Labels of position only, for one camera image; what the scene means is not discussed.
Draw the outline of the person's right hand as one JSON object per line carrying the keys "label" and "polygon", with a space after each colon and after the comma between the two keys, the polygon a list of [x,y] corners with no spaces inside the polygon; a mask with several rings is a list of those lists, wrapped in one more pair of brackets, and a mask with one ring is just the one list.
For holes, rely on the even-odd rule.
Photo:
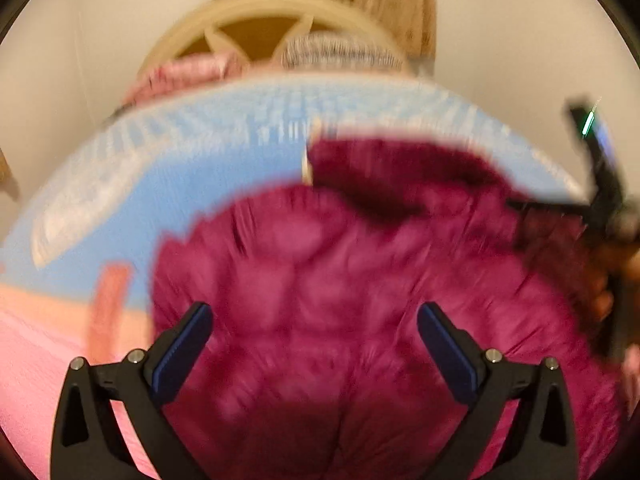
{"label": "person's right hand", "polygon": [[612,311],[614,304],[613,278],[620,278],[630,289],[631,305],[639,310],[639,245],[597,243],[588,249],[590,263],[589,309],[591,316],[602,322]]}

